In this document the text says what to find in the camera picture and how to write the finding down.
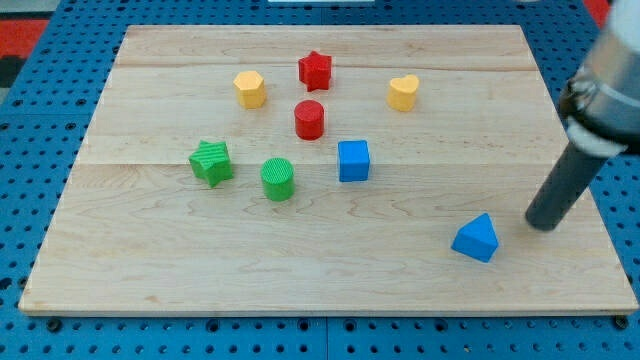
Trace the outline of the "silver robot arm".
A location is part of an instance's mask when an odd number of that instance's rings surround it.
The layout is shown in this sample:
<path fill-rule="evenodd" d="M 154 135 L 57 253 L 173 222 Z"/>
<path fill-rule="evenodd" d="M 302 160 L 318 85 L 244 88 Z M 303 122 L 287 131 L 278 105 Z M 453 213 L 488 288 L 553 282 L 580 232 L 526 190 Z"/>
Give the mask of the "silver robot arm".
<path fill-rule="evenodd" d="M 601 158 L 639 152 L 639 0 L 613 3 L 562 104 L 578 149 Z"/>

